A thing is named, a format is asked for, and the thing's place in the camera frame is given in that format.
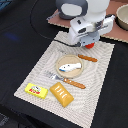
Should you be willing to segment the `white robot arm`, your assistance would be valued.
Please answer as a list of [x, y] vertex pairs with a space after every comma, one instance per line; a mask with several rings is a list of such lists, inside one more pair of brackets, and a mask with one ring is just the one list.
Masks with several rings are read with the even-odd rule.
[[71, 46], [84, 47], [109, 33], [115, 16], [106, 15], [110, 0], [56, 0], [62, 19], [70, 19], [68, 40]]

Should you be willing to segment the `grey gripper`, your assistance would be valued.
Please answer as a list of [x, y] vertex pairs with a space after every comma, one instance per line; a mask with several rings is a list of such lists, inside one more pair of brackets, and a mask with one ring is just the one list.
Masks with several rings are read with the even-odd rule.
[[91, 43], [95, 43], [100, 39], [100, 35], [98, 31], [87, 32], [83, 34], [75, 35], [75, 46], [76, 47], [84, 47]]

